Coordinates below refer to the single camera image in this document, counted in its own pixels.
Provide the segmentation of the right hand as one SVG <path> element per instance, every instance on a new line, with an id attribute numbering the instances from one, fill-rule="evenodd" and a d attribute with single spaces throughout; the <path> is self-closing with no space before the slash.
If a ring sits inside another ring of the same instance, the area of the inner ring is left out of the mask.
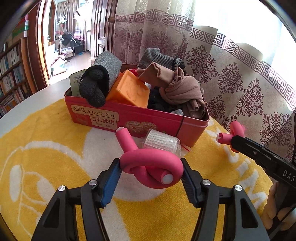
<path id="1" fill-rule="evenodd" d="M 273 225 L 273 219 L 277 216 L 279 220 L 281 220 L 292 208 L 285 207 L 280 211 L 276 209 L 276 201 L 275 194 L 278 189 L 278 182 L 275 182 L 270 190 L 269 195 L 267 197 L 267 203 L 263 209 L 263 214 L 261 216 L 261 220 L 263 225 L 267 230 L 271 229 Z M 295 223 L 295 209 L 283 220 L 280 224 L 280 230 L 288 230 Z"/>

